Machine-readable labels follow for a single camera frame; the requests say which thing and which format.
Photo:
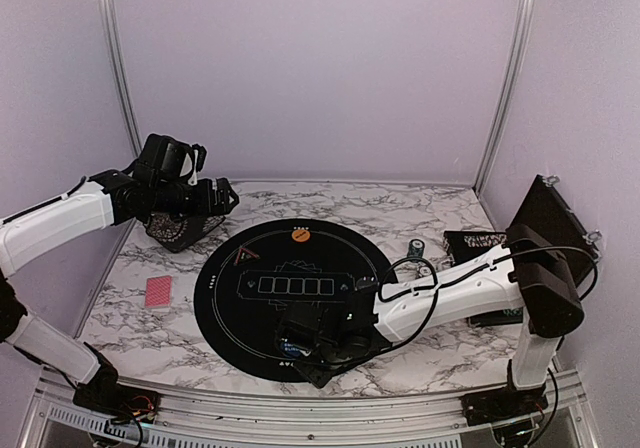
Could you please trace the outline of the blue small blind button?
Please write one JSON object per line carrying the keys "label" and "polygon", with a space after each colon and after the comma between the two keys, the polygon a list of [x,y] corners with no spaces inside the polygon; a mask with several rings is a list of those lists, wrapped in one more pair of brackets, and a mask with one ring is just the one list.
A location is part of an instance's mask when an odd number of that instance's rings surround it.
{"label": "blue small blind button", "polygon": [[282,353],[288,357],[297,358],[301,355],[300,349],[293,343],[286,339],[282,339],[280,342],[280,349]]}

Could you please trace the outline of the black dealer button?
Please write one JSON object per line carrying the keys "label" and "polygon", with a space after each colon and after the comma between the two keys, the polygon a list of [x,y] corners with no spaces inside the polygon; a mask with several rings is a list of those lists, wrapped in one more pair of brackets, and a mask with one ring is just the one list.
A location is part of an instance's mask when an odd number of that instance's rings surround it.
{"label": "black dealer button", "polygon": [[380,288],[380,282],[376,277],[362,277],[355,283],[355,292],[358,294],[377,293]]}

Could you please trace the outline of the orange big blind button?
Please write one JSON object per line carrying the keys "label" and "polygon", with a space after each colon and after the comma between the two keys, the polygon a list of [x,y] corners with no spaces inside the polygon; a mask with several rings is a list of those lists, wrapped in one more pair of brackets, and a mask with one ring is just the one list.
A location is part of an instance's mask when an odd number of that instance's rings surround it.
{"label": "orange big blind button", "polygon": [[311,237],[311,232],[307,228],[296,228],[291,233],[291,238],[298,243],[304,243]]}

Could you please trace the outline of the red triangular all-in marker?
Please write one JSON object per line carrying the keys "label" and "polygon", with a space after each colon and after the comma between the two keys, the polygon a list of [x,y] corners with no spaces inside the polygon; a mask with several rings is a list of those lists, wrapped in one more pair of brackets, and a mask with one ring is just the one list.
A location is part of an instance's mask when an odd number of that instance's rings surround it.
{"label": "red triangular all-in marker", "polygon": [[246,247],[240,247],[237,251],[236,254],[236,258],[234,261],[234,265],[235,266],[239,266],[241,264],[247,263],[247,262],[252,262],[252,261],[256,261],[259,260],[260,256],[258,254],[256,254],[255,252],[253,252],[252,250],[246,248]]}

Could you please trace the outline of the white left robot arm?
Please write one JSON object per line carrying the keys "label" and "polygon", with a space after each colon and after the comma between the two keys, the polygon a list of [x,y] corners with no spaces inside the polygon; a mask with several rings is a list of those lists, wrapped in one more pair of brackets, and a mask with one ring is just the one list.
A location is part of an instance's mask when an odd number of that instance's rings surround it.
{"label": "white left robot arm", "polygon": [[1,222],[1,339],[60,370],[106,413],[125,406],[126,391],[99,353],[62,333],[21,303],[9,277],[41,255],[82,235],[164,214],[181,222],[224,217],[239,204],[225,178],[200,177],[206,149],[151,134],[124,170],[84,177],[71,190]]}

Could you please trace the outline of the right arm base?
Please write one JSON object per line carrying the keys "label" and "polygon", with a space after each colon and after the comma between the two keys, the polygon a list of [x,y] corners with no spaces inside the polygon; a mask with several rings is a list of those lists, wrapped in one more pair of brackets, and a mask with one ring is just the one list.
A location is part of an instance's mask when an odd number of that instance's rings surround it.
{"label": "right arm base", "polygon": [[524,446],[538,428],[532,416],[547,407],[545,386],[516,390],[511,386],[469,393],[461,397],[468,426],[491,424],[495,441],[503,447]]}

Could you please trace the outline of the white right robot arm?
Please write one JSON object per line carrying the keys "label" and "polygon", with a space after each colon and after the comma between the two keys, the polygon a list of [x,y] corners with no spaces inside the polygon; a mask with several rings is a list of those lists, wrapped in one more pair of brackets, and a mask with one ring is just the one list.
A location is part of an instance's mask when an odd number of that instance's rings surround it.
{"label": "white right robot arm", "polygon": [[534,399],[561,339],[584,321],[570,255],[598,270],[591,252],[553,245],[523,224],[505,243],[444,271],[391,283],[362,277],[336,309],[295,302],[279,322],[275,347],[307,382],[324,387],[336,374],[397,351],[426,328],[503,309],[522,309],[523,327],[495,406],[515,416]]}

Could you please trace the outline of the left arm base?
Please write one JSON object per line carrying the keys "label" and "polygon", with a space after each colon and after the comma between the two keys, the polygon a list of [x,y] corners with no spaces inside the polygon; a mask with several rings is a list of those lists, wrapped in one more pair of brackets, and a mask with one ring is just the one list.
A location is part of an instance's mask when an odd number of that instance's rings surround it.
{"label": "left arm base", "polygon": [[73,396],[74,405],[111,415],[116,423],[152,423],[158,403],[157,392],[121,384],[111,366],[101,367],[87,383],[78,383]]}

